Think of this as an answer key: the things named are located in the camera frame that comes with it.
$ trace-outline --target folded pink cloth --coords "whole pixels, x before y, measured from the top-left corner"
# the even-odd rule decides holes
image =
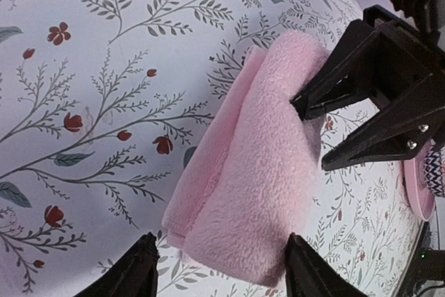
[[[303,124],[289,100],[326,58],[298,31],[251,50],[165,211],[170,245],[234,278],[278,284],[290,233],[310,221],[323,122]]]

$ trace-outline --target black cable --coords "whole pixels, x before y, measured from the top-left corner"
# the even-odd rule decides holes
[[[433,290],[433,289],[441,289],[445,288],[445,283],[441,285],[433,285],[431,287],[425,288],[424,290],[420,291],[420,293],[416,297],[421,297],[424,295],[427,291]]]

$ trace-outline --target metal bolt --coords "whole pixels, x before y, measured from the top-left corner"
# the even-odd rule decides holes
[[[408,146],[410,150],[414,150],[417,146],[417,143],[414,141],[408,140],[408,142],[406,143],[406,146]]]
[[[430,127],[429,127],[428,125],[421,125],[421,126],[419,127],[419,130],[420,130],[421,132],[427,132],[429,128],[430,128]]]

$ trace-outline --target pink plate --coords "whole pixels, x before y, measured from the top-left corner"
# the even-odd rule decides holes
[[[425,145],[414,159],[403,162],[406,192],[411,209],[424,221],[430,220],[436,203],[435,196],[426,187],[423,176],[423,160],[430,147],[430,144]]]

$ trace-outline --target white tablecloth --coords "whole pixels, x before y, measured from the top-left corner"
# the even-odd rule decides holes
[[[360,16],[354,0],[0,0],[1,295],[73,296],[153,231],[159,296],[284,296],[182,264],[161,217],[247,48],[300,29],[332,49]],[[325,151],[373,113],[329,114]],[[327,172],[298,232],[370,296],[391,294],[418,232],[402,178]]]

